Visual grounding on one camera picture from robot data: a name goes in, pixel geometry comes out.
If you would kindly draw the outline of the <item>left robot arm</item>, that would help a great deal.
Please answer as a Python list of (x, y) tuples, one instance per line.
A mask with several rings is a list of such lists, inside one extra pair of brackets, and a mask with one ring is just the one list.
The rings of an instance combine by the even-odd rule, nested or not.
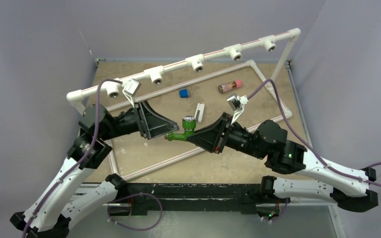
[(99, 206), (127, 199), (126, 182), (119, 175), (110, 175), (95, 191), (72, 200), (84, 180), (111, 152), (110, 139), (135, 132), (152, 139), (179, 129), (176, 122), (155, 112), (147, 101), (136, 103), (116, 117), (102, 105), (94, 104), (85, 109), (79, 126), (80, 136), (50, 185), (29, 209), (14, 213), (10, 219), (25, 238), (65, 238)]

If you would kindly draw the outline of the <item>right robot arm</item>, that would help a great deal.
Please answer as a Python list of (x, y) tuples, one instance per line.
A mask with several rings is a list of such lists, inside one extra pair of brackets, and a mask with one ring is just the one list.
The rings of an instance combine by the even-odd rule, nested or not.
[(190, 142), (207, 152), (219, 154), (232, 148), (257, 159), (283, 174), (297, 174), (310, 180), (290, 180), (274, 176), (261, 179), (259, 196), (263, 201), (305, 197), (334, 202), (343, 210), (366, 212), (379, 204), (378, 194), (370, 190), (367, 180), (375, 181), (374, 169), (351, 169), (316, 157), (311, 149), (287, 138), (287, 130), (272, 120), (261, 123), (250, 132), (237, 122), (231, 123), (227, 113), (213, 124), (188, 136)]

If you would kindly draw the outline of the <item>green plastic water faucet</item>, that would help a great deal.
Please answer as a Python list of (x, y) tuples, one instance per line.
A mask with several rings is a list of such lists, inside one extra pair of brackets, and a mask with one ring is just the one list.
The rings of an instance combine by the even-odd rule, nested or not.
[(185, 116), (182, 119), (183, 133), (168, 133), (165, 135), (165, 139), (168, 141), (178, 140), (186, 141), (187, 138), (195, 134), (196, 120), (193, 116)]

